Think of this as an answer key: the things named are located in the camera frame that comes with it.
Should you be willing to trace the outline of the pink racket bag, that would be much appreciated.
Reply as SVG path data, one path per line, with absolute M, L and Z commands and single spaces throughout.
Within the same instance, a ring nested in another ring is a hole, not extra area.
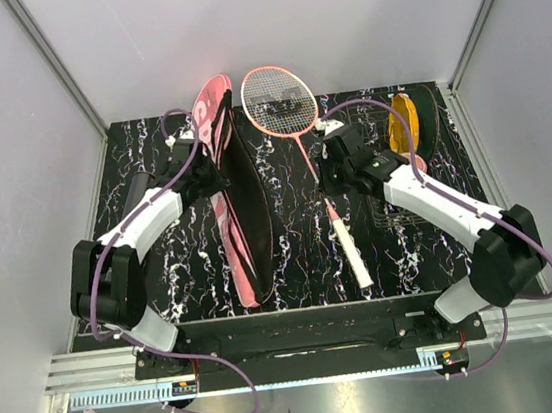
M 250 309 L 266 303 L 274 289 L 273 227 L 263 183 L 237 130 L 232 95 L 229 76 L 219 73 L 192 109 L 203 153 L 228 182 L 211 204 L 239 301 Z

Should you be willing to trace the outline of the black shuttlecock tube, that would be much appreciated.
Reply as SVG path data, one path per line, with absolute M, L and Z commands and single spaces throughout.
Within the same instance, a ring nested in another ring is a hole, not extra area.
M 123 208 L 122 217 L 125 218 L 128 214 L 140 203 L 144 198 L 149 184 L 155 178 L 155 175 L 147 171 L 137 171 L 131 178 L 130 188 L 127 193 L 125 205 Z

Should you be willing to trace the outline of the pink badminton racket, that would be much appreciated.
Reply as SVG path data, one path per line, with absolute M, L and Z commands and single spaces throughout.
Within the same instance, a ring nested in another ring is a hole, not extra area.
M 304 160 L 306 176 L 313 184 L 313 198 L 321 203 L 358 287 L 363 290 L 373 286 L 374 280 L 348 227 L 320 187 L 320 170 L 315 159 L 319 150 L 312 139 L 319 109 L 309 86 L 294 72 L 267 65 L 249 71 L 240 90 L 244 113 L 255 128 L 268 136 L 294 142 Z

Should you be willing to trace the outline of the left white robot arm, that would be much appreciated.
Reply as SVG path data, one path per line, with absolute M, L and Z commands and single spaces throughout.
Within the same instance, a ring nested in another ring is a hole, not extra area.
M 154 243 L 199 199 L 222 191 L 228 181 L 203 154 L 204 144 L 188 131 L 176 139 L 166 171 L 133 194 L 136 204 L 97 241 L 81 240 L 72 254 L 71 313 L 91 324 L 96 339 L 125 335 L 156 349 L 155 366 L 179 376 L 189 366 L 189 350 L 178 328 L 148 306 L 143 263 Z

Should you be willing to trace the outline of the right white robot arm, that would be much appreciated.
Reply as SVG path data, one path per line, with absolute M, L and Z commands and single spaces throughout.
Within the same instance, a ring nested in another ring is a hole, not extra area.
M 504 308 L 545 268 L 535 220 L 519 205 L 503 210 L 436 181 L 390 150 L 367 146 L 357 125 L 329 121 L 318 164 L 330 196 L 354 191 L 401 207 L 442 229 L 470 251 L 467 276 L 447 287 L 425 320 L 426 333 L 449 343 L 464 318 Z

